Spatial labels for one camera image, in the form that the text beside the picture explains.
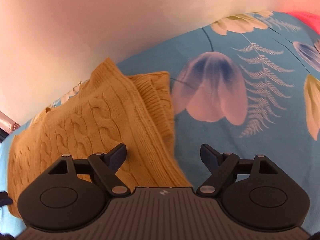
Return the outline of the blue floral bed sheet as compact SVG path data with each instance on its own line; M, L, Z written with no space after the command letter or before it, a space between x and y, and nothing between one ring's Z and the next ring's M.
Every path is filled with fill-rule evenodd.
M126 76L169 73L174 157L189 186L198 187L209 177L199 153L204 143L242 158L265 154L307 192L311 206L303 226L316 233L319 52L314 43L318 38L287 13L253 12L225 17L114 64ZM47 108L61 106L88 80ZM40 114L1 145L3 191L7 191L13 138Z

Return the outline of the red cloth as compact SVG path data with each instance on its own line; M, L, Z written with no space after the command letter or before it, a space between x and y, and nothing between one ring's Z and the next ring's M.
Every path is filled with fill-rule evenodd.
M287 14L299 19L308 27L320 34L320 16L307 11L290 11Z

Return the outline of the pink satin curtain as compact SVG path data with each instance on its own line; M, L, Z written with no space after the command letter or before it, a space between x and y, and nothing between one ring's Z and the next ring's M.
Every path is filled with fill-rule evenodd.
M20 125L4 113L0 112L0 127L6 133L11 134L12 132L20 128Z

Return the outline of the mustard cable-knit sweater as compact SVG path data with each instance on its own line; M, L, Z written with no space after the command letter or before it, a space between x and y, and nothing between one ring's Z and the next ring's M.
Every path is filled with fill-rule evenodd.
M22 191L61 155L85 159L127 147L117 176L130 188L186 187L175 157L174 111L166 71L126 76L106 59L78 94L47 108L14 136L8 157L9 212L18 217Z

